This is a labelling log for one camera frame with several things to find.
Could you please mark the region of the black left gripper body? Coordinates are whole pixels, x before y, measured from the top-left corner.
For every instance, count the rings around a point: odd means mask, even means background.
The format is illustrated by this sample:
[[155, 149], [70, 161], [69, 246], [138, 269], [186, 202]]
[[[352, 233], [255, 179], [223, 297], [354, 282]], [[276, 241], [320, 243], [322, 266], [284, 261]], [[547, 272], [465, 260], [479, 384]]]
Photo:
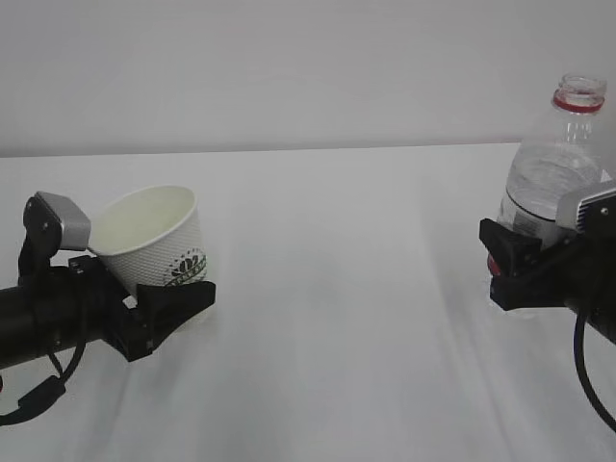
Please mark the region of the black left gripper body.
[[135, 307], [128, 307], [129, 293], [95, 257], [71, 258], [68, 269], [86, 310], [86, 341], [101, 340], [128, 362], [151, 355], [158, 312], [152, 299], [143, 293]]

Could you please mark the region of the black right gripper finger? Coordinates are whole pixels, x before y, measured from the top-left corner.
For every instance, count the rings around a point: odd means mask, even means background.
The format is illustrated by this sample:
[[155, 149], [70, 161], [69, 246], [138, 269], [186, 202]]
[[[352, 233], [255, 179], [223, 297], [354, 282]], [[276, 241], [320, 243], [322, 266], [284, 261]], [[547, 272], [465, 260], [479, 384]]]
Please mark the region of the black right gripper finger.
[[540, 240], [516, 233], [490, 218], [479, 223], [479, 240], [485, 246], [492, 276], [515, 276], [540, 252]]

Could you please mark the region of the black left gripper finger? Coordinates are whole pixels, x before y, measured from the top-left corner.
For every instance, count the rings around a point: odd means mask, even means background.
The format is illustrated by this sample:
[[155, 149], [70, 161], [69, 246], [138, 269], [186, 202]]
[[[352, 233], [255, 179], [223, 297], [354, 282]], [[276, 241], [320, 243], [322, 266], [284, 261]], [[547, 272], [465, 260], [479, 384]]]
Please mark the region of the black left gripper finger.
[[149, 339], [160, 345], [169, 335], [216, 302], [216, 284], [200, 281], [178, 286], [137, 286], [137, 308]]

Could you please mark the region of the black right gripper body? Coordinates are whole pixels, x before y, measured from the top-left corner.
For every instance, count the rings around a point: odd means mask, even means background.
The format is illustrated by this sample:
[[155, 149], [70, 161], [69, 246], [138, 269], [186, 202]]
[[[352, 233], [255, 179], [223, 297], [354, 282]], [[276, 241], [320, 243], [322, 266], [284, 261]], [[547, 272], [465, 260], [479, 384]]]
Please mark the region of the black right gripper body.
[[607, 287], [591, 310], [589, 323], [615, 341], [615, 237], [576, 234], [540, 252], [515, 276], [492, 276], [490, 298], [504, 311], [567, 307], [576, 312], [590, 301], [599, 278]]

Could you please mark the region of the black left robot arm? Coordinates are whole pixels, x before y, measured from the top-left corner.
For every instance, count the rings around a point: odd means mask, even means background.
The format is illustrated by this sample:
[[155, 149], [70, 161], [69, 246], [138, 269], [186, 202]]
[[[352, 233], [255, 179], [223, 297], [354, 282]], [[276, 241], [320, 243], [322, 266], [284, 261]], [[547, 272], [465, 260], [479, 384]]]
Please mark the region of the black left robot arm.
[[97, 258], [73, 258], [38, 280], [1, 291], [1, 367], [22, 364], [81, 340], [102, 340], [128, 362], [148, 356], [180, 326], [216, 301], [210, 281], [139, 285], [137, 306]]

